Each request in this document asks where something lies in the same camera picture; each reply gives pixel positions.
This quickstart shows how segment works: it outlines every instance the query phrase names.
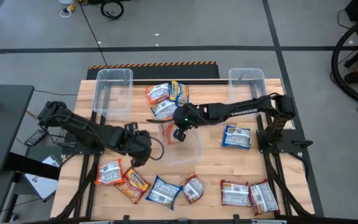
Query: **concrete floor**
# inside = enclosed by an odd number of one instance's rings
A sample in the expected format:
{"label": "concrete floor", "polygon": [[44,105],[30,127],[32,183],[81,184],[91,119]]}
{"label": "concrete floor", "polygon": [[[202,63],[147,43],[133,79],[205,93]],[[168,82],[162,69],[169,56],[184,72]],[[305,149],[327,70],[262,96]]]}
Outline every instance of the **concrete floor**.
{"label": "concrete floor", "polygon": [[[346,29],[337,12],[350,0],[268,0],[277,37],[286,46],[334,46]],[[102,47],[270,46],[265,50],[108,52],[114,63],[215,60],[221,78],[233,67],[261,68],[266,78],[282,78],[263,1],[131,0],[118,21],[106,21],[95,6],[85,13]],[[77,8],[61,18],[58,1],[9,0],[0,8],[0,49],[96,47]],[[341,22],[352,23],[345,14]],[[351,37],[358,45],[358,38]],[[330,51],[283,51],[293,94],[307,139],[311,163],[326,217],[358,219],[357,102],[329,81]],[[0,83],[30,84],[38,90],[76,93],[89,65],[103,64],[99,53],[0,54]],[[34,93],[29,111],[38,113],[47,100],[62,100],[70,109],[75,97]],[[38,129],[25,116],[17,137]],[[15,142],[12,151],[24,153]],[[18,203],[33,199],[20,196]],[[32,202],[15,208],[20,222],[46,219],[52,207]]]}

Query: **transparent plastic container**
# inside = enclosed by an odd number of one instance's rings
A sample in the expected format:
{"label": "transparent plastic container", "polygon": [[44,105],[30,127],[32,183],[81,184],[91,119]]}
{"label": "transparent plastic container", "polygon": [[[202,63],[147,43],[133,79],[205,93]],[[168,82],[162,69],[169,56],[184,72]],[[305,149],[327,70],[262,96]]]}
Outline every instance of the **transparent plastic container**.
{"label": "transparent plastic container", "polygon": [[165,148],[164,163],[168,166],[184,165],[195,162],[203,155],[203,146],[198,130],[195,128],[185,132],[186,138],[180,142],[171,136],[171,141],[160,126],[160,138]]}
{"label": "transparent plastic container", "polygon": [[267,94],[265,75],[259,68],[230,69],[228,88],[228,103],[251,100]]}
{"label": "transparent plastic container", "polygon": [[92,110],[105,116],[128,118],[133,102],[131,69],[102,69],[98,72]]}

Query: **blue snack bag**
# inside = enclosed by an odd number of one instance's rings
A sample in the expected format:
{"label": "blue snack bag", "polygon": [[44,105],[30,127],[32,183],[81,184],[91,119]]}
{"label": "blue snack bag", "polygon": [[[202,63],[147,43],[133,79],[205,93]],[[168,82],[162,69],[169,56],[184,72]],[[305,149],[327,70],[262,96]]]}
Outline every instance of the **blue snack bag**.
{"label": "blue snack bag", "polygon": [[159,176],[156,176],[153,188],[146,199],[165,205],[173,210],[173,203],[181,190],[182,186],[166,183]]}
{"label": "blue snack bag", "polygon": [[223,134],[222,146],[234,146],[249,149],[249,139],[249,128],[238,128],[226,125],[226,129]]}

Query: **wooden tabletop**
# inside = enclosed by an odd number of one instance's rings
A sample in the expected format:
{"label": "wooden tabletop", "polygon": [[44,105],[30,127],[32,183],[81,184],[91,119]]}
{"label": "wooden tabletop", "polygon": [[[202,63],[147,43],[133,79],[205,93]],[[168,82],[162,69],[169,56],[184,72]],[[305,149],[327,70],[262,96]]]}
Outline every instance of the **wooden tabletop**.
{"label": "wooden tabletop", "polygon": [[[265,81],[268,93],[283,94],[283,88],[279,79],[268,79]],[[93,99],[95,81],[82,81],[74,113],[91,117],[91,104]],[[146,86],[134,86],[134,100],[132,113],[127,119],[114,119],[109,116],[106,124],[113,126],[123,126],[126,123],[136,121],[139,129],[148,130],[151,135],[158,136],[157,124],[147,123],[145,120],[153,118],[150,104],[146,97]],[[251,99],[249,86],[244,86],[244,93],[238,95],[237,101]],[[190,85],[190,102],[193,104],[228,102],[227,85]],[[225,125],[205,126],[198,128],[203,155],[192,164],[180,166],[168,166],[163,159],[153,161],[149,159],[146,165],[136,168],[136,171],[151,184],[154,183],[155,176],[176,185],[181,185],[191,174],[196,174],[204,183],[204,195],[197,202],[189,205],[183,193],[180,193],[175,200],[174,210],[146,200],[146,194],[139,200],[138,204],[132,202],[114,186],[97,185],[94,193],[92,220],[122,220],[124,215],[129,215],[131,220],[171,220],[171,219],[232,219],[234,214],[239,214],[240,218],[254,218],[254,210],[250,207],[236,207],[221,205],[220,181],[231,180],[237,182],[249,182],[254,184],[267,178],[263,155],[257,147],[256,115],[250,114],[230,118],[226,124],[238,126],[240,128],[250,128],[251,130],[251,149],[236,149],[221,147]],[[152,155],[157,157],[160,149],[157,144],[152,146]],[[302,206],[314,213],[313,204],[309,193],[308,184],[305,179],[303,164],[289,156],[281,154],[283,171],[287,187],[302,204]],[[123,169],[130,166],[131,158],[121,156],[110,150],[100,158],[100,164],[106,164],[116,158],[122,159]],[[77,191],[80,179],[81,165],[83,156],[75,156],[62,167],[58,183],[58,189],[53,202],[51,217],[58,215],[70,201]],[[281,214],[284,214],[281,192],[276,187],[278,204]],[[85,214],[88,190],[84,193],[81,207],[81,215]],[[273,218],[273,213],[259,215],[257,218]]]}

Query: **snack bag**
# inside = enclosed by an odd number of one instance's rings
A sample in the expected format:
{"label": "snack bag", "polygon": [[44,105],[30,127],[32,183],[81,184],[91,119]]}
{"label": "snack bag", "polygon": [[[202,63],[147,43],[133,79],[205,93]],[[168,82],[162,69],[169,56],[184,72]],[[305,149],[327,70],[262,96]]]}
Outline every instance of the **snack bag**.
{"label": "snack bag", "polygon": [[191,204],[200,199],[204,194],[204,184],[193,174],[185,180],[183,184],[183,193],[187,201]]}
{"label": "snack bag", "polygon": [[150,186],[134,169],[129,168],[124,176],[124,182],[116,184],[116,187],[129,199],[132,203],[136,203]]}
{"label": "snack bag", "polygon": [[171,81],[169,100],[174,101],[177,106],[189,103],[189,85]]}
{"label": "snack bag", "polygon": [[153,188],[146,199],[165,205],[173,210],[173,203],[181,190],[182,187],[168,184],[160,179],[159,176],[156,176]]}
{"label": "snack bag", "polygon": [[250,206],[248,183],[221,180],[222,205]]}
{"label": "snack bag", "polygon": [[96,178],[95,184],[114,185],[123,183],[123,181],[120,159],[98,167],[98,177]]}
{"label": "snack bag", "polygon": [[249,186],[249,198],[255,215],[278,211],[278,205],[267,180]]}
{"label": "snack bag", "polygon": [[250,130],[226,125],[223,134],[222,146],[235,146],[244,149],[250,148]]}
{"label": "snack bag", "polygon": [[150,104],[158,103],[169,97],[169,84],[164,83],[146,88],[147,98]]}
{"label": "snack bag", "polygon": [[164,100],[158,105],[153,106],[151,109],[156,119],[165,119],[172,116],[176,108],[177,106],[175,102]]}

